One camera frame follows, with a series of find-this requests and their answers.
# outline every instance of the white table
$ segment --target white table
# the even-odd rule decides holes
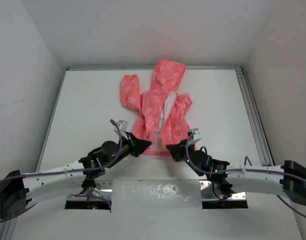
[[[104,141],[118,141],[110,119],[128,121],[131,130],[138,114],[123,108],[119,100],[125,74],[138,75],[141,91],[150,88],[152,69],[66,72],[40,171],[80,159]],[[188,69],[178,92],[189,93],[193,101],[186,118],[202,132],[199,147],[238,165],[247,155],[260,166],[262,150],[257,149],[258,136],[253,135],[234,69]],[[38,204],[16,224],[8,224],[6,233],[13,240],[301,238],[293,212],[274,195],[247,193],[248,209],[202,210],[198,176],[170,157],[128,157],[101,179],[113,180],[112,213],[64,209],[63,196]],[[168,190],[173,186],[176,191]]]

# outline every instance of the gray wall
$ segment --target gray wall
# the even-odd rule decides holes
[[[274,160],[306,167],[306,0],[277,1],[246,72]]]
[[[22,0],[59,64],[242,65],[275,0]]]
[[[22,3],[0,0],[0,179],[35,170],[62,75]]]

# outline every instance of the pink garment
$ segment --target pink garment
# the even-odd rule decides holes
[[[142,113],[132,130],[139,139],[149,140],[152,147],[144,154],[164,156],[168,144],[177,144],[187,138],[190,129],[185,120],[192,100],[187,93],[179,95],[176,90],[181,83],[186,66],[161,60],[154,69],[151,90],[140,94],[137,75],[125,75],[120,84],[122,104]]]

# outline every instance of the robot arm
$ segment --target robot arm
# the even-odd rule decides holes
[[[187,139],[185,139],[178,144],[167,145],[168,151],[175,162],[184,161],[197,175],[206,175],[207,180],[212,182],[225,197],[229,198],[232,194],[240,192],[274,194],[287,197],[297,204],[306,205],[305,167],[289,160],[285,161],[284,165],[263,167],[237,166],[227,161],[213,159],[207,154],[205,147],[195,150],[195,143],[201,139],[201,134],[197,128],[188,132],[188,135],[192,133],[194,136],[188,140],[187,149]]]
[[[106,141],[86,157],[65,166],[33,173],[35,177],[20,177],[19,170],[10,172],[6,178],[13,179],[0,183],[0,219],[12,219],[41,201],[59,196],[92,195],[96,187],[94,179],[105,174],[105,167],[113,167],[128,155],[138,157],[151,145],[150,141],[140,140],[126,132],[127,122],[119,121],[117,125],[122,135],[120,151],[120,142]]]

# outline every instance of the crumpled clothing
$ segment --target crumpled clothing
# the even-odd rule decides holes
[[[137,75],[125,75],[120,83],[120,100],[131,110],[142,115],[132,133],[139,139],[149,140],[152,146],[144,154],[169,155],[166,145],[178,144],[187,138],[190,129],[185,115],[192,100],[187,93],[176,93],[186,66],[182,63],[161,60],[153,71],[151,89],[140,94]]]

